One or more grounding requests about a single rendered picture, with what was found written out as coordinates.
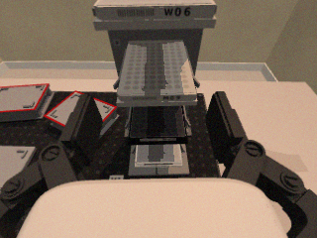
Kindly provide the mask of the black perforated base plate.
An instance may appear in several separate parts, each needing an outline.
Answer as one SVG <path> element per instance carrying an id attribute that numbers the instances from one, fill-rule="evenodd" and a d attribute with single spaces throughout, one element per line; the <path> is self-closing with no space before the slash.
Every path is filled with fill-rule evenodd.
<path id="1" fill-rule="evenodd" d="M 53 99 L 45 115 L 55 108 L 73 91 L 53 91 Z M 90 94 L 96 99 L 117 106 L 117 92 L 79 91 Z M 215 160 L 210 142 L 205 117 L 207 114 L 203 93 L 197 93 L 197 105 L 189 105 L 188 115 L 191 134 L 185 144 L 189 175 L 183 176 L 141 176 L 129 177 L 131 145 L 125 138 L 125 125 L 128 120 L 126 107 L 117 107 L 120 117 L 99 139 L 93 162 L 84 167 L 87 180 L 109 179 L 110 176 L 122 176 L 123 179 L 195 179 L 220 178 L 218 161 Z M 51 125 L 51 121 L 43 119 L 0 122 L 0 146 L 36 147 L 37 150 L 28 166 L 39 159 L 41 150 L 57 144 L 61 130 Z"/>

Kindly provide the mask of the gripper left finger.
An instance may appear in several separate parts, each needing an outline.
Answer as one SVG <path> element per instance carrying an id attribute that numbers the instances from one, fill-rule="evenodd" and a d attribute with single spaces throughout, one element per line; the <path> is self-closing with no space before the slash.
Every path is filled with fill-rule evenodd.
<path id="1" fill-rule="evenodd" d="M 82 170 L 93 162 L 102 125 L 93 96 L 80 94 L 57 144 L 44 147 L 36 162 L 3 184 L 0 238 L 17 237 L 17 223 L 44 192 L 68 182 L 87 180 Z"/>

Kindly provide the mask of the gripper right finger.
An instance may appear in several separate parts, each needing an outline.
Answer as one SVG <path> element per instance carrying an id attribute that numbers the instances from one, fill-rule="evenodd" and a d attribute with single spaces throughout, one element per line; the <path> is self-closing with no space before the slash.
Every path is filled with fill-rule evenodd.
<path id="1" fill-rule="evenodd" d="M 317 194 L 267 156 L 261 143 L 248 139 L 225 91 L 212 94 L 205 122 L 215 160 L 226 168 L 221 178 L 247 182 L 277 202 L 291 221 L 288 238 L 317 238 Z"/>

